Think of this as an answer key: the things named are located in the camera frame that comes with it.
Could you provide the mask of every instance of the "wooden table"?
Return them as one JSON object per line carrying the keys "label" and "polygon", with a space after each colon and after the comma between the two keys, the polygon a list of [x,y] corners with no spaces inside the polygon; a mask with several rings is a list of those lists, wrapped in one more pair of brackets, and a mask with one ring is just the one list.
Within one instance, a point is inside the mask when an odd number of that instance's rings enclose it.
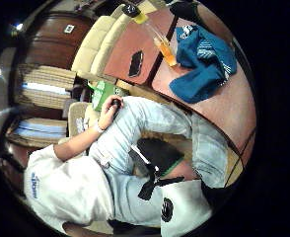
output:
{"label": "wooden table", "polygon": [[[179,20],[177,26],[191,24],[185,20]],[[171,40],[171,46],[177,50],[176,33]],[[255,129],[255,107],[254,98],[247,77],[238,63],[237,73],[232,75],[228,82],[220,87],[211,98],[195,104],[188,104],[178,98],[169,88],[169,84],[175,79],[188,72],[188,69],[179,65],[171,68],[162,61],[152,87],[158,93],[177,101],[187,108],[197,112],[219,127],[235,145],[239,155],[245,149],[245,162],[247,163],[251,148],[254,145],[254,136],[250,137]]]}
{"label": "wooden table", "polygon": [[[169,9],[150,13],[148,17],[168,39],[172,37],[177,18]],[[130,78],[127,74],[131,57],[138,50],[143,51],[141,72],[137,77]],[[153,40],[148,36],[144,28],[131,21],[117,40],[105,67],[104,74],[133,84],[146,84],[155,76],[161,60],[160,51],[155,47]]]}

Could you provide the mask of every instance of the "cream sofa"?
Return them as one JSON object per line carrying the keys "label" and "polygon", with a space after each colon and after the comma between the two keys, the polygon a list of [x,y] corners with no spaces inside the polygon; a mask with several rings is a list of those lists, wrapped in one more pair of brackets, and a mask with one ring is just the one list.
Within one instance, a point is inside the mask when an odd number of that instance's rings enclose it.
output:
{"label": "cream sofa", "polygon": [[122,7],[118,6],[110,16],[99,17],[83,39],[71,67],[77,76],[115,83],[116,78],[104,75],[104,70],[115,42],[130,21]]}

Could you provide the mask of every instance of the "hand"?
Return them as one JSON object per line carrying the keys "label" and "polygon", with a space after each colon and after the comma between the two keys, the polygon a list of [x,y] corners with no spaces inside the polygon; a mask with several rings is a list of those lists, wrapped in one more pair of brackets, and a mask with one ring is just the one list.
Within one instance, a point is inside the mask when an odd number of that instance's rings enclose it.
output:
{"label": "hand", "polygon": [[118,99],[121,102],[121,108],[123,108],[123,99],[117,95],[111,95],[107,97],[102,106],[102,112],[98,121],[98,126],[102,130],[106,130],[113,122],[113,115],[117,109],[117,105],[112,105],[111,102],[114,99]]}

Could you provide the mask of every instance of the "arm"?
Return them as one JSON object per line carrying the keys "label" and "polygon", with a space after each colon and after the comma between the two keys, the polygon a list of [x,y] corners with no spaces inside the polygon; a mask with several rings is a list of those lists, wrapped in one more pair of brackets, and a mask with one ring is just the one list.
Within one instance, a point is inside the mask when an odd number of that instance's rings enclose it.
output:
{"label": "arm", "polygon": [[[111,105],[113,99],[119,99],[123,107],[123,101],[119,96],[109,96],[103,106],[101,115],[98,121],[98,126],[102,130],[106,130],[112,124],[113,115],[116,111],[116,105]],[[85,151],[94,141],[96,141],[101,134],[93,127],[88,128],[84,132],[70,138],[62,144],[54,145],[54,152],[57,158],[62,161],[67,161],[70,158]]]}
{"label": "arm", "polygon": [[104,233],[98,233],[89,229],[85,229],[80,225],[76,225],[70,222],[65,222],[63,224],[63,229],[66,234],[72,237],[105,237],[110,236]]}

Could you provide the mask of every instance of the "white t-shirt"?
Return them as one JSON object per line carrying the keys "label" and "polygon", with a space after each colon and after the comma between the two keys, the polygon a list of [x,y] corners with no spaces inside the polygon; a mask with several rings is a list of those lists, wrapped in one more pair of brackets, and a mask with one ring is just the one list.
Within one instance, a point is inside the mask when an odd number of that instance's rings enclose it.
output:
{"label": "white t-shirt", "polygon": [[53,145],[30,156],[25,194],[36,214],[62,233],[66,221],[90,225],[113,218],[113,198],[100,165],[88,156],[63,162]]}

